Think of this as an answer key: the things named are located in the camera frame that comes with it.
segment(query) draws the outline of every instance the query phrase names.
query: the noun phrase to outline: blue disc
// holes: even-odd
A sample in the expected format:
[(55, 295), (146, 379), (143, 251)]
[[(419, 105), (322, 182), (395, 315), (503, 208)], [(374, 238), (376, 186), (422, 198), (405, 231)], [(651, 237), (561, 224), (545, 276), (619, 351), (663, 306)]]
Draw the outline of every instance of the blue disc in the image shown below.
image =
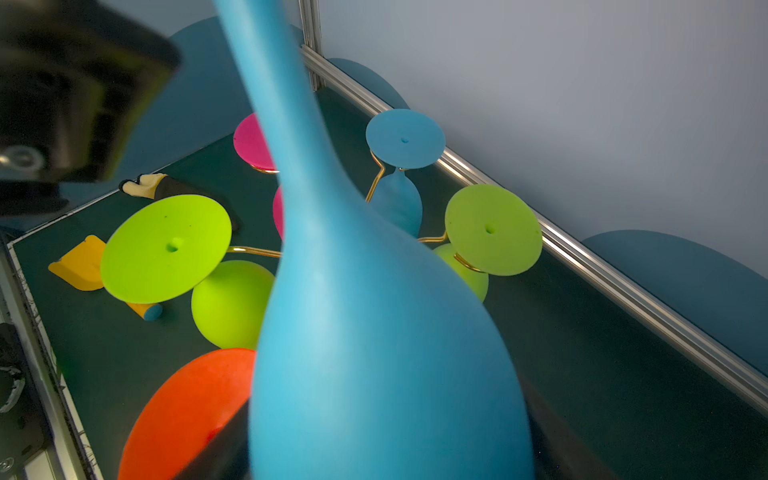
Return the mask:
[(368, 123), (366, 140), (374, 155), (400, 168), (432, 165), (445, 150), (445, 134), (437, 122), (399, 108), (376, 115)]

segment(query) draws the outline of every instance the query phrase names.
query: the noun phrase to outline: pink disc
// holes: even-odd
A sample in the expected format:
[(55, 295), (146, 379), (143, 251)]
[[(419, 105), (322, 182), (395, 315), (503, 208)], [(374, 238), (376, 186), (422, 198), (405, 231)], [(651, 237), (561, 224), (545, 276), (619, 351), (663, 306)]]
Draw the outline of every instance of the pink disc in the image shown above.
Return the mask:
[(250, 114), (240, 122), (233, 143), (237, 154), (251, 167), (266, 174), (277, 173), (256, 114)]
[(275, 227), (280, 239), (283, 239), (283, 188), (279, 187), (275, 193), (275, 200), (272, 202), (272, 217), (275, 219)]

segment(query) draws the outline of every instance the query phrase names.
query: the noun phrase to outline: gold wire stand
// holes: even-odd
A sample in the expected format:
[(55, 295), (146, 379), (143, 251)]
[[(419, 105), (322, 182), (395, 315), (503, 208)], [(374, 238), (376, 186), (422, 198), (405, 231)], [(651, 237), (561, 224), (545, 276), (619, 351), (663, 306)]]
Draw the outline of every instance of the gold wire stand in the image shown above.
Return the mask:
[(250, 166), (257, 172), (261, 172), (262, 174), (269, 174), (274, 175), (280, 173), (278, 170), (264, 170), (263, 168), (254, 167), (253, 165)]
[(282, 258), (282, 252), (276, 252), (275, 250), (267, 250), (264, 248), (256, 247), (229, 247), (227, 253), (251, 253), (252, 255), (261, 255), (262, 257)]
[(366, 195), (366, 202), (371, 203), (371, 199), (373, 198), (373, 192), (376, 191), (376, 187), (379, 186), (379, 181), (384, 177), (384, 171), (386, 170), (386, 167), (384, 167), (384, 163), (376, 158), (376, 155), (371, 151), (371, 157), (373, 157), (373, 161), (376, 162), (376, 165), (379, 165), (379, 173), (376, 175), (376, 178), (373, 179), (373, 183), (371, 184), (371, 189), (368, 190), (368, 194)]
[(421, 243), (443, 243), (448, 240), (448, 232), (445, 232), (440, 237), (421, 237), (419, 242)]
[(467, 268), (469, 268), (471, 271), (473, 271), (473, 272), (477, 272), (477, 273), (483, 273), (483, 271), (482, 271), (482, 270), (480, 270), (479, 268), (475, 268), (474, 266), (472, 266), (472, 264), (471, 264), (470, 262), (468, 262), (467, 260), (464, 260), (464, 258), (463, 258), (461, 255), (459, 255), (458, 253), (457, 253), (457, 254), (455, 254), (455, 255), (453, 256), (453, 258), (455, 258), (455, 259), (456, 259), (456, 261), (457, 261), (457, 262), (459, 262), (461, 265), (463, 265), (463, 266), (466, 266)]
[[(419, 242), (421, 243), (443, 243), (448, 240), (448, 232), (446, 231), (441, 237), (421, 237), (419, 238)], [(458, 253), (453, 256), (453, 258), (456, 259), (457, 262), (459, 262), (461, 265), (469, 268), (473, 272), (483, 273), (482, 270), (479, 268), (474, 267), (470, 262), (467, 260), (464, 260), (464, 257), (459, 255)]]

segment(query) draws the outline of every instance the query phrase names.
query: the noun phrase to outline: lime green disc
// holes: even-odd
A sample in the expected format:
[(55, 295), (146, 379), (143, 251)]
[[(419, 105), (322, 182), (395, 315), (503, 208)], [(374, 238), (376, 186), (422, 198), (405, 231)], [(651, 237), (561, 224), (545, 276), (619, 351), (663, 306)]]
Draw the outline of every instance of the lime green disc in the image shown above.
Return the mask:
[(485, 300), (485, 296), (488, 294), (488, 274), (485, 272), (474, 272), (461, 265), (456, 258), (456, 248), (446, 243), (433, 250), (438, 257), (442, 258), (458, 275), (464, 280), (472, 292), (478, 296), (480, 301)]
[(101, 259), (104, 288), (129, 303), (158, 303), (192, 290), (219, 264), (232, 237), (227, 211), (200, 195), (147, 205), (112, 234)]
[(541, 255), (541, 226), (523, 200), (495, 185), (456, 192), (445, 209), (445, 230), (458, 254), (491, 275), (517, 275)]
[(274, 275), (258, 263), (219, 263), (192, 291), (197, 329), (221, 349), (255, 350), (274, 282)]

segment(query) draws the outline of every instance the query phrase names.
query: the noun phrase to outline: white wall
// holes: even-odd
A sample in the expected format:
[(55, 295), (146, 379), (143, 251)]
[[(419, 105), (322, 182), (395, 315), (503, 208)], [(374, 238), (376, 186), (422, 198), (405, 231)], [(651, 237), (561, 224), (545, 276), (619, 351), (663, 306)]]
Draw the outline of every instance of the white wall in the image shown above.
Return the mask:
[(320, 0), (323, 53), (577, 238), (641, 229), (768, 276), (768, 2)]

